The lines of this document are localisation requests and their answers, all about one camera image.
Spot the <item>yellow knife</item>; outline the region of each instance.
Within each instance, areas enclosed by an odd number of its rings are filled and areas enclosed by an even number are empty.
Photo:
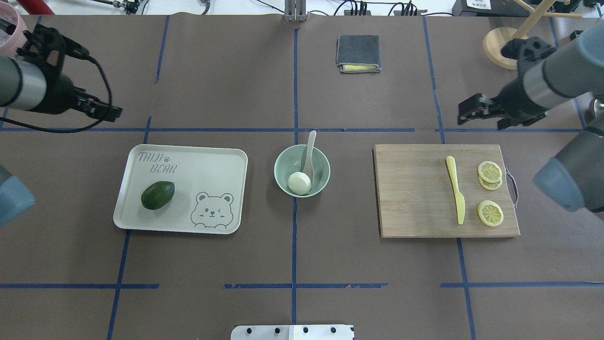
[[[466,217],[466,199],[459,192],[459,185],[457,184],[457,167],[455,165],[455,158],[453,156],[447,156],[447,170],[449,170],[449,177],[451,178],[451,185],[453,185],[453,193],[455,194],[455,207],[457,207],[457,224],[463,224],[463,220]]]

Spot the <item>folded towel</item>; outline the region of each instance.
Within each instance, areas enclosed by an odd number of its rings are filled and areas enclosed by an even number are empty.
[[[339,36],[336,64],[342,73],[380,72],[379,36]]]

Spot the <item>white floor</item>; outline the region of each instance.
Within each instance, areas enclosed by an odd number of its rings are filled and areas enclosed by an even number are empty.
[[[48,6],[58,15],[123,15],[124,10],[113,8],[111,5],[101,4],[92,0],[45,0]],[[264,2],[273,5],[279,9],[283,9],[284,0],[263,0]],[[201,4],[200,0],[148,0],[149,4],[145,9],[144,14],[150,15],[167,15],[177,12],[189,12],[201,14],[205,5]],[[393,0],[374,0],[374,2],[390,2]],[[21,8],[16,0],[9,0],[9,3],[17,7],[19,12],[27,14]],[[330,15],[334,13],[336,8],[342,1],[336,0],[307,0],[307,11],[321,10]],[[413,1],[419,9],[428,10],[428,13],[433,12],[450,12],[455,0],[416,0]],[[372,15],[387,15],[392,7],[391,4],[369,4],[368,9]],[[345,4],[338,11],[339,15],[343,14],[344,9],[350,9],[350,4]],[[256,0],[211,0],[209,15],[234,15],[234,14],[268,14],[278,13],[277,10],[259,3]],[[601,15],[594,8],[586,8],[580,5],[575,13],[583,14],[586,18],[598,18]]]

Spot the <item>bear drawing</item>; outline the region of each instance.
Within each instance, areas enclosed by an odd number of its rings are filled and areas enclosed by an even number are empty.
[[[197,205],[191,213],[191,221],[195,227],[216,228],[223,226],[225,229],[233,221],[231,204],[233,195],[210,196],[207,192],[200,192],[196,197]]]

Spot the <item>pink container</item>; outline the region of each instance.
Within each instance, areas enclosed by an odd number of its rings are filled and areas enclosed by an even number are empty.
[[[11,36],[0,31],[0,54],[14,57],[17,48],[22,47],[27,41],[23,35],[23,31],[27,30],[27,26],[17,10],[6,2],[0,2],[0,18],[17,25],[17,29]]]

